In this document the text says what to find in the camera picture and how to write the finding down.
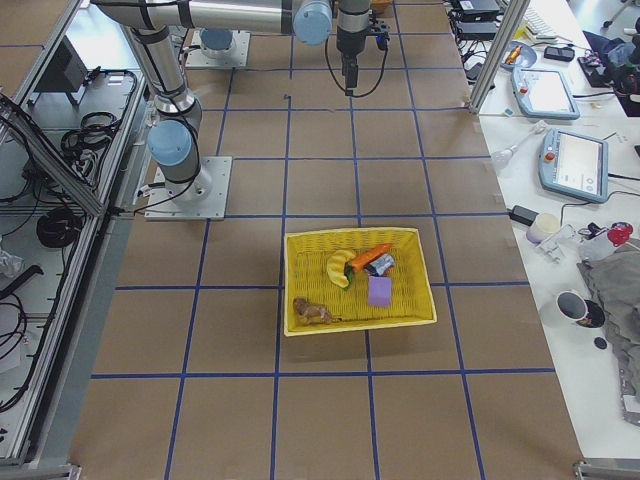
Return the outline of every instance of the white table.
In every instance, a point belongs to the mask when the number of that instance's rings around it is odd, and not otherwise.
[[[582,29],[578,25],[573,13],[569,9],[567,2],[562,0],[531,0],[530,6],[536,8],[547,23],[559,34],[563,39],[561,42],[570,41],[576,47],[576,58],[584,54],[584,50],[579,47],[589,48],[589,44],[582,33]],[[526,36],[518,39],[524,43],[532,42]],[[563,73],[569,84],[569,88],[573,95],[589,95],[592,93],[604,92],[601,88],[592,88],[586,77],[582,73],[582,69],[576,59],[567,63],[557,60],[548,60],[543,57],[546,45],[533,47],[538,55],[533,68],[541,68],[548,70],[557,70]],[[495,88],[489,92],[485,102],[480,109],[481,115],[502,115],[505,109],[511,109],[516,116],[521,116],[520,109],[513,95],[511,86],[511,72],[500,67],[494,79]],[[582,117],[622,117],[626,118],[624,110],[613,97],[606,95],[602,97],[593,97],[588,101],[580,101],[578,103]]]
[[[566,2],[532,0],[531,4],[541,13],[546,13],[545,19],[556,32],[576,45],[587,46]],[[539,62],[535,66],[563,71],[573,94],[603,91],[589,87],[576,60],[563,64],[543,59],[542,50],[538,53]],[[529,132],[536,121],[520,113],[508,72],[499,71],[495,85],[480,111],[480,123],[490,152],[513,145]],[[627,118],[613,96],[595,97],[580,101],[578,105],[582,114],[580,119],[548,120],[547,123],[597,138],[605,138],[615,132],[608,140],[609,171],[640,177],[640,157],[633,148],[640,145],[640,118]],[[506,117],[506,108],[513,110],[515,115]],[[498,173],[498,181],[508,207],[521,205],[559,216],[562,205],[574,200],[542,189],[537,169],[542,137],[530,137],[507,168]],[[640,183],[612,179],[609,191],[614,190],[640,193]],[[564,213],[564,222],[576,229],[585,227],[589,222],[609,226],[615,221],[631,223],[636,230],[633,237],[638,238],[640,198],[616,195],[605,204],[570,207]],[[565,258],[554,263],[526,239],[525,226],[514,222],[513,228],[538,308],[562,290],[576,290],[585,298],[589,297],[576,267],[579,262],[577,245],[563,245]],[[602,330],[572,323],[554,324],[546,318],[544,311],[541,321],[583,455],[586,458],[640,459],[640,426],[631,425],[622,418],[617,360],[610,346],[603,351],[593,344],[595,337],[604,336]]]

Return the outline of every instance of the banana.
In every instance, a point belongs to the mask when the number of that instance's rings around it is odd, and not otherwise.
[[[357,254],[353,250],[338,250],[329,260],[327,260],[327,275],[332,283],[340,288],[348,288],[351,283],[345,275],[344,267],[349,260],[356,258]]]

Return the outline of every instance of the yellow basket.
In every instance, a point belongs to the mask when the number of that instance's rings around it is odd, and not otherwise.
[[[391,305],[368,304],[368,278],[357,273],[348,290],[329,280],[327,260],[336,250],[365,252],[381,243],[392,243],[396,265],[389,272],[392,280]],[[415,228],[345,228],[285,235],[286,336],[347,332],[374,328],[425,325],[436,322],[436,310],[427,277],[420,237]],[[293,300],[326,305],[335,319],[330,324],[304,325]]]

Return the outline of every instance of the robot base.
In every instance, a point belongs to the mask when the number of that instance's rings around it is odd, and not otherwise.
[[[201,50],[189,52],[186,67],[194,69],[231,69],[245,68],[249,56],[251,34],[246,31],[233,31],[233,45],[229,52],[220,51],[215,58],[207,57]],[[202,45],[200,31],[193,34],[192,45]]]
[[[212,220],[224,219],[231,179],[231,157],[201,157],[201,168],[211,177],[211,187],[208,195],[203,195],[189,202],[169,200],[157,207],[145,210],[147,220]],[[154,182],[164,182],[164,175],[158,168]],[[151,191],[149,204],[161,202],[169,198],[166,189],[158,188]]]

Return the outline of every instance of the touchscreen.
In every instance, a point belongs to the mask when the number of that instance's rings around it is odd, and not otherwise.
[[[527,72],[529,102],[539,112],[572,112],[562,79],[557,72]]]
[[[561,133],[555,183],[600,194],[601,148],[597,142]]]

